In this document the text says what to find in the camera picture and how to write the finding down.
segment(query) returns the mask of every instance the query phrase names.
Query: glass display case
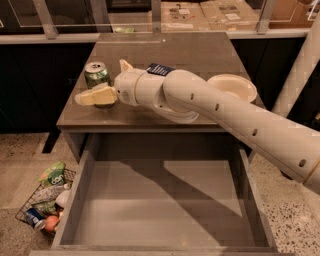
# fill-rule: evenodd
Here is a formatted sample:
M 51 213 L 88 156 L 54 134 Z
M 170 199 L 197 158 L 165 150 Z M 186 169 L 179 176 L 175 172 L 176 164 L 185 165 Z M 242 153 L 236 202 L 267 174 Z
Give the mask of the glass display case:
M 1 34 L 41 28 L 59 33 L 215 32 L 266 34 L 274 29 L 308 29 L 318 0 L 1 0 L 7 1 L 20 30 L 10 30 L 0 12 Z

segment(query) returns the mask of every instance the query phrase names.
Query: sticker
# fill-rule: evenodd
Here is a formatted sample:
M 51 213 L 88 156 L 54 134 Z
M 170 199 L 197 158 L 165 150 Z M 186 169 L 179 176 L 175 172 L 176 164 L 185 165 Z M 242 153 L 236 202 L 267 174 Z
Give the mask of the sticker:
M 193 24 L 169 23 L 169 24 L 167 24 L 167 27 L 168 27 L 168 28 L 193 29 Z
M 241 19 L 240 16 L 236 13 L 228 13 L 228 14 L 226 14 L 226 16 L 229 20 L 240 20 Z
M 179 9 L 179 13 L 180 13 L 181 15 L 189 15 L 189 14 L 190 14 L 190 11 L 189 11 L 189 9 L 187 9 L 187 8 L 182 8 L 182 9 Z
M 170 68 L 164 65 L 151 63 L 150 66 L 147 68 L 147 72 L 150 74 L 160 75 L 160 76 L 166 76 L 171 71 L 173 71 L 174 68 Z

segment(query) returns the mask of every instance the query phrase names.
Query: open drawer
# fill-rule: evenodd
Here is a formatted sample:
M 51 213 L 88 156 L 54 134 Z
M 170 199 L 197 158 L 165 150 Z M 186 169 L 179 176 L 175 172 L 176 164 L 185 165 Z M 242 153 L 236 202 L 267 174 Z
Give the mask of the open drawer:
M 294 255 L 247 167 L 227 133 L 92 134 L 46 255 Z

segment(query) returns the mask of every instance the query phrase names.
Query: speckled floor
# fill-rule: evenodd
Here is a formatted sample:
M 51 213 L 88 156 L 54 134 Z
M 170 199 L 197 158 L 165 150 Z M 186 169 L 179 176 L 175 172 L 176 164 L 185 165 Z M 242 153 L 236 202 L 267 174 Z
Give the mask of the speckled floor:
M 36 178 L 55 161 L 71 170 L 76 163 L 63 135 L 49 154 L 42 149 L 48 134 L 0 134 L 0 255 L 28 255 L 50 248 L 44 237 L 15 219 L 15 213 L 37 188 Z M 320 255 L 320 196 L 289 180 L 256 155 L 251 172 L 264 202 L 278 250 L 301 256 Z

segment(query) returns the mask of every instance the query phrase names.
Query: white bowl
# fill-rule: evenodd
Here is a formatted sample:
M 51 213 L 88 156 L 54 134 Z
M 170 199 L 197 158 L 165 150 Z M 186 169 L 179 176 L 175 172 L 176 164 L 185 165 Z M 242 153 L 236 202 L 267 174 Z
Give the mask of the white bowl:
M 257 97 L 257 89 L 249 80 L 236 75 L 217 75 L 208 80 L 215 88 L 246 102 L 253 102 Z

